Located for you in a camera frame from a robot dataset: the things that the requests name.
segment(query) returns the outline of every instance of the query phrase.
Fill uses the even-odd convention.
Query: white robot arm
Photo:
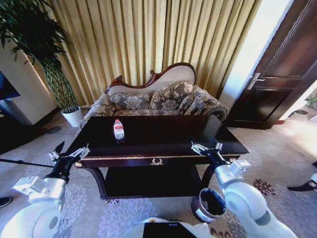
[[[51,238],[57,232],[70,168],[89,153],[87,146],[70,155],[59,154],[61,145],[50,153],[56,164],[45,179],[21,178],[13,187],[29,196],[31,205],[14,215],[4,227],[1,238]]]
[[[214,148],[192,144],[195,152],[211,159],[226,206],[238,217],[248,238],[296,238],[285,224],[276,219],[262,194],[243,182],[242,173],[251,166],[246,160],[232,164],[225,161],[219,153],[222,144],[217,141]]]

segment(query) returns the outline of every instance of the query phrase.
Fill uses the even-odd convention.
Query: curtain
[[[79,105],[122,75],[131,85],[176,62],[219,96],[261,0],[50,0],[69,33],[60,57]]]

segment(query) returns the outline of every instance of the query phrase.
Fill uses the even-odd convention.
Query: potted plant
[[[310,96],[307,98],[307,106],[314,108],[315,110],[317,110],[317,93],[315,94],[315,96]]]
[[[13,41],[15,54],[23,51],[44,70],[49,90],[62,114],[72,126],[82,119],[70,83],[61,70],[58,54],[65,51],[60,44],[69,43],[68,34],[49,17],[51,6],[44,0],[1,0],[0,39],[2,47]]]

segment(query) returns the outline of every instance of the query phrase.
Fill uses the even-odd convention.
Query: patterned rug
[[[45,133],[60,126],[56,133]],[[0,155],[0,158],[24,160],[52,165],[48,152],[65,140],[65,148],[78,134],[56,114],[42,128],[43,133],[32,142]],[[316,237],[317,193],[292,192],[287,186],[301,185],[317,169],[317,124],[307,121],[306,115],[294,114],[282,125],[269,130],[231,128],[230,131],[248,148],[243,156],[252,167],[246,172],[246,182],[255,186],[266,198],[276,217],[288,225],[298,237]],[[205,165],[197,166],[200,175]],[[13,202],[0,208],[0,231],[8,220],[27,203],[26,196],[12,186],[25,176],[44,176],[49,168],[0,163],[0,197],[13,196]],[[218,190],[215,178],[209,187]],[[62,221],[55,238],[115,238],[135,222],[148,217],[197,224],[191,211],[192,197],[100,200],[92,175],[85,170],[71,169],[66,187],[66,203]],[[210,225],[211,233],[219,238],[244,238],[239,220],[229,211]]]

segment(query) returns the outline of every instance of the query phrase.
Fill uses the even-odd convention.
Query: black stand
[[[13,164],[20,164],[20,165],[34,165],[34,166],[40,166],[40,167],[53,168],[53,166],[51,166],[51,165],[40,165],[40,164],[28,163],[28,162],[24,162],[23,160],[0,159],[0,162],[7,162],[7,163],[13,163]]]
[[[306,192],[306,191],[312,191],[314,190],[315,187],[314,184],[316,184],[314,181],[310,180],[306,183],[304,183],[301,186],[298,187],[287,187],[291,191],[296,191],[296,192]]]

